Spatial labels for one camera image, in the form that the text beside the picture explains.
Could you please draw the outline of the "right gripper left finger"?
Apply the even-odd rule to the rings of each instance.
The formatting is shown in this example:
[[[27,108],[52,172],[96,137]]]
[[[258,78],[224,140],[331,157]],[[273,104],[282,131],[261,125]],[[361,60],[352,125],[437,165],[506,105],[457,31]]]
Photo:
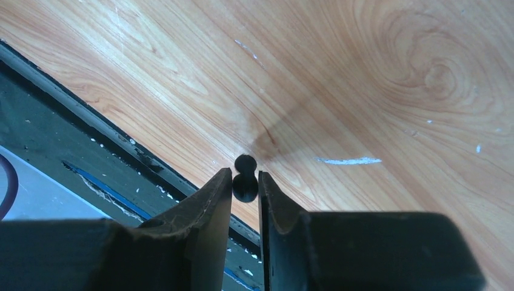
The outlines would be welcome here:
[[[111,219],[1,223],[2,290],[221,290],[232,171],[137,227]]]

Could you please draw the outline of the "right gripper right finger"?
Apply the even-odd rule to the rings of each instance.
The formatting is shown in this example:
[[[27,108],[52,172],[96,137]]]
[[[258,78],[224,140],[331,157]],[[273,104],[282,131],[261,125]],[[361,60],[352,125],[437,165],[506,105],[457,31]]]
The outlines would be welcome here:
[[[309,212],[260,172],[266,290],[484,290],[456,224],[433,212]]]

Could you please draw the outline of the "black earbud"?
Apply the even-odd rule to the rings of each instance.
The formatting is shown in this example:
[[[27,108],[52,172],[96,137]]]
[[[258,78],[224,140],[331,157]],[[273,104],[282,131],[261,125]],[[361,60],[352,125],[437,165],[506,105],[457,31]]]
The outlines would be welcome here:
[[[232,182],[234,197],[241,202],[250,203],[258,195],[258,180],[255,177],[256,160],[250,155],[240,155],[235,160],[238,174]]]

